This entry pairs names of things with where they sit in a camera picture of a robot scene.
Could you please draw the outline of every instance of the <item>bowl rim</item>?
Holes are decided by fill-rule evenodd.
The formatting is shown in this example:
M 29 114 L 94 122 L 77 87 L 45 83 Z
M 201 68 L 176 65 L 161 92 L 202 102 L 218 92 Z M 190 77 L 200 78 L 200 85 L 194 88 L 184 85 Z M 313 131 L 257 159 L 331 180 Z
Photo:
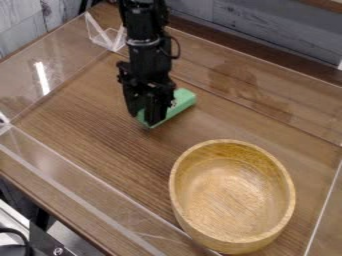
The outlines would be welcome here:
M 270 159 L 272 161 L 276 163 L 276 165 L 278 166 L 284 176 L 285 176 L 285 180 L 287 180 L 287 185 L 289 188 L 289 206 L 285 212 L 285 215 L 281 219 L 281 221 L 278 222 L 278 224 L 266 232 L 258 234 L 258 235 L 253 235 L 250 237 L 246 238 L 232 238 L 229 240 L 224 240 L 224 239 L 218 239 L 217 237 L 213 237 L 210 235 L 208 235 L 202 230 L 200 230 L 196 225 L 194 222 L 185 216 L 184 213 L 184 208 L 178 202 L 178 197 L 177 197 L 177 192 L 176 192 L 176 176 L 177 176 L 177 171 L 178 171 L 178 167 L 181 162 L 185 160 L 185 158 L 200 148 L 209 146 L 212 144 L 240 144 L 248 147 L 252 147 L 253 149 L 258 150 L 260 152 L 262 152 Z M 233 140 L 233 139 L 217 139 L 217 140 L 209 140 L 205 141 L 197 145 L 194 145 L 190 149 L 188 149 L 185 151 L 185 153 L 181 155 L 181 157 L 178 158 L 173 170 L 172 170 L 172 175 L 170 175 L 170 181 L 169 181 L 169 188 L 170 188 L 170 197 L 172 197 L 172 202 L 173 202 L 173 208 L 174 211 L 177 211 L 177 213 L 181 215 L 184 221 L 192 226 L 192 228 L 201 233 L 204 236 L 209 237 L 210 239 L 214 239 L 220 242 L 224 243 L 236 243 L 236 244 L 246 244 L 246 243 L 254 243 L 258 242 L 261 240 L 265 240 L 273 236 L 276 236 L 277 234 L 281 233 L 281 231 L 284 230 L 284 228 L 287 227 L 292 217 L 293 217 L 293 213 L 295 213 L 295 209 L 296 209 L 296 201 L 297 201 L 297 197 L 296 197 L 296 187 L 295 187 L 295 183 L 293 183 L 293 179 L 292 176 L 284 166 L 284 164 L 281 163 L 281 161 L 265 150 L 262 149 L 260 146 L 245 142 L 245 141 L 240 141 L 240 140 Z

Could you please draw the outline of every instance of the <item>wooden bowl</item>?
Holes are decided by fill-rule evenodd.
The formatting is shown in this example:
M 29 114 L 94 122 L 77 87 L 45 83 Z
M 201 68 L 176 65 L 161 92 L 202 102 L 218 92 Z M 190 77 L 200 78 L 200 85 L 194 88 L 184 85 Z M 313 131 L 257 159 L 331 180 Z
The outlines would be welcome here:
M 185 231 L 228 254 L 270 244 L 296 208 L 295 184 L 281 162 L 234 140 L 201 143 L 184 153 L 172 172 L 170 194 Z

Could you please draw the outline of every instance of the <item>wooden table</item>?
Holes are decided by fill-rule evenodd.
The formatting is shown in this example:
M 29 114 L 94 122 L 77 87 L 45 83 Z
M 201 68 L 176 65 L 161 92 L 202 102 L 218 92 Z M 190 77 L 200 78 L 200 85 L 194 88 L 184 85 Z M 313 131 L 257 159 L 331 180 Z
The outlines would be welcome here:
M 113 6 L 99 5 L 93 12 L 103 26 L 118 27 L 120 16 Z M 164 225 L 170 227 L 170 224 L 153 220 L 133 224 L 140 222 L 141 213 L 128 217 L 121 211 L 133 206 L 118 205 L 118 191 L 178 227 L 168 185 L 177 158 L 205 140 L 232 138 L 252 142 L 285 164 L 299 195 L 295 218 L 285 233 L 264 251 L 252 255 L 305 255 L 342 160 L 341 74 L 332 83 L 332 77 L 325 81 L 172 31 L 184 45 L 173 79 L 180 87 L 197 93 L 198 104 L 164 126 L 148 130 L 128 114 L 117 82 L 116 63 L 126 58 L 126 52 L 102 52 L 86 43 L 78 47 L 74 36 L 87 38 L 81 24 L 71 22 L 57 33 L 75 32 L 61 42 L 61 50 L 70 61 L 85 58 L 86 68 L 77 72 L 73 69 L 79 65 L 77 61 L 67 66 L 63 72 L 74 75 L 66 76 L 63 87 L 34 108 L 23 100 L 11 101 L 14 97 L 3 101 L 11 113 L 21 110 L 25 114 L 14 119 L 13 133 L 0 137 L 2 176 L 107 254 L 152 255 L 140 239 L 138 243 L 128 240 L 117 221 L 130 223 L 134 234 L 141 235 L 142 230 L 156 225 L 161 227 L 154 230 L 164 233 Z M 41 44 L 38 47 L 34 45 L 23 56 L 47 50 Z M 89 52 L 83 55 L 82 47 L 94 51 L 95 60 L 89 61 Z M 9 75 L 5 81 L 11 79 L 15 78 Z M 335 196 L 339 198 L 341 193 L 335 191 Z M 335 210 L 329 216 L 335 224 L 331 221 L 327 230 L 321 227 L 320 234 L 335 236 L 332 225 L 337 230 L 342 226 Z M 153 244 L 154 239 L 164 240 L 161 233 L 142 237 Z M 168 255 L 180 255 L 177 239 L 158 244 Z M 319 235 L 315 241 L 320 242 L 320 248 L 311 255 L 324 255 L 323 251 L 329 252 L 327 255 L 341 255 L 339 239 L 328 242 Z

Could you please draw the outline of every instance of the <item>green object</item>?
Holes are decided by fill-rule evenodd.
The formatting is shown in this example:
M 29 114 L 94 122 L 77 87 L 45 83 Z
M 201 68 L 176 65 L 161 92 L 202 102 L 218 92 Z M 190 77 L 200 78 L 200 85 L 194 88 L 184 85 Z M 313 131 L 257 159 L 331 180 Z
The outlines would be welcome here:
M 164 124 L 169 119 L 177 116 L 181 112 L 184 112 L 188 108 L 196 105 L 197 95 L 190 90 L 181 88 L 176 90 L 176 100 L 177 100 L 177 105 L 176 107 L 169 108 L 166 119 L 162 122 L 160 122 L 154 126 L 150 126 L 149 123 L 145 121 L 145 109 L 142 109 L 138 113 L 138 116 L 137 116 L 138 121 L 145 126 L 154 129 L 157 126 Z

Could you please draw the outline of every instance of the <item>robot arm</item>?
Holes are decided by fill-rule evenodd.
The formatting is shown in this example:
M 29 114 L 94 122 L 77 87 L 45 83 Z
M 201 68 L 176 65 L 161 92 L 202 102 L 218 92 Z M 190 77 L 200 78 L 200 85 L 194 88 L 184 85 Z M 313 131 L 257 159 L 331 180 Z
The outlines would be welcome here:
M 145 121 L 154 126 L 165 120 L 173 106 L 176 83 L 173 38 L 165 31 L 169 9 L 165 0 L 120 0 L 121 16 L 128 28 L 130 62 L 120 62 L 120 82 L 133 116 L 145 111 Z

